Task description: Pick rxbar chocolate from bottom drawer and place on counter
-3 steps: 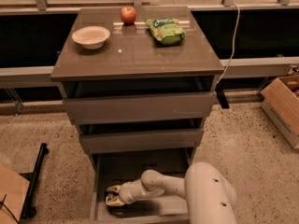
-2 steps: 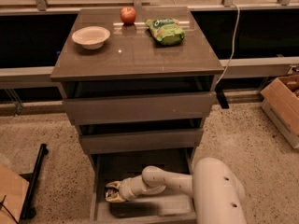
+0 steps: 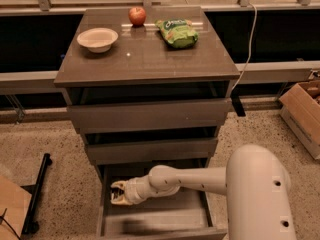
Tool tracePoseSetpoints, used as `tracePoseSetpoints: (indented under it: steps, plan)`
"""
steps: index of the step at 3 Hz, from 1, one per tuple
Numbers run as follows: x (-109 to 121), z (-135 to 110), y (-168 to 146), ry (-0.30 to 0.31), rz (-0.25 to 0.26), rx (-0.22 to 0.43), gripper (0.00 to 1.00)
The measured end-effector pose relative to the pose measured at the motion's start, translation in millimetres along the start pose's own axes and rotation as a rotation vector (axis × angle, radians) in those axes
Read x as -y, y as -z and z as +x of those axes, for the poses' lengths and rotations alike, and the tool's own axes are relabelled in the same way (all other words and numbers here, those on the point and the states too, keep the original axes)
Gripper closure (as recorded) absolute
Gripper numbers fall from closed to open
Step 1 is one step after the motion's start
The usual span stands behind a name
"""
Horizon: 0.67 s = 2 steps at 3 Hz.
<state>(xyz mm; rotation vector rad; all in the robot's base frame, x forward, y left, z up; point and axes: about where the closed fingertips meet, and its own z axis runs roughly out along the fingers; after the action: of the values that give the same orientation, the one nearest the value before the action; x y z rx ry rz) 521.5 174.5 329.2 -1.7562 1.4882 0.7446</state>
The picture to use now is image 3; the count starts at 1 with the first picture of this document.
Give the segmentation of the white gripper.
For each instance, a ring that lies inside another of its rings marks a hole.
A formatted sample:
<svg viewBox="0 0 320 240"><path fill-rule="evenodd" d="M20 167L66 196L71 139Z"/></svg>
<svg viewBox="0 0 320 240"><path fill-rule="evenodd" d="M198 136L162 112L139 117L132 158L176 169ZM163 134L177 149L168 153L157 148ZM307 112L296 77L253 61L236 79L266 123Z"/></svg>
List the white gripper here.
<svg viewBox="0 0 320 240"><path fill-rule="evenodd" d="M154 192L147 176L136 177L128 180L115 181L111 184L112 188L124 189L125 198L112 199L113 205L130 206L140 204L150 198Z"/></svg>

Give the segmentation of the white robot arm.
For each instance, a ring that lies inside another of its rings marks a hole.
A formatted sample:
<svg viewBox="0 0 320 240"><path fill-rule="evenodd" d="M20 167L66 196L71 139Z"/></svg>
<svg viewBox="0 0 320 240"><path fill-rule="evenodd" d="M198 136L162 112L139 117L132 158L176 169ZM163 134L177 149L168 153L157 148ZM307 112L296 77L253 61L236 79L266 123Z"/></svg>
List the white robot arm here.
<svg viewBox="0 0 320 240"><path fill-rule="evenodd" d="M291 179L268 149L244 145L224 167L176 169L157 165L142 177L111 184L111 203L137 205L181 188L224 195L229 240L297 240L288 192Z"/></svg>

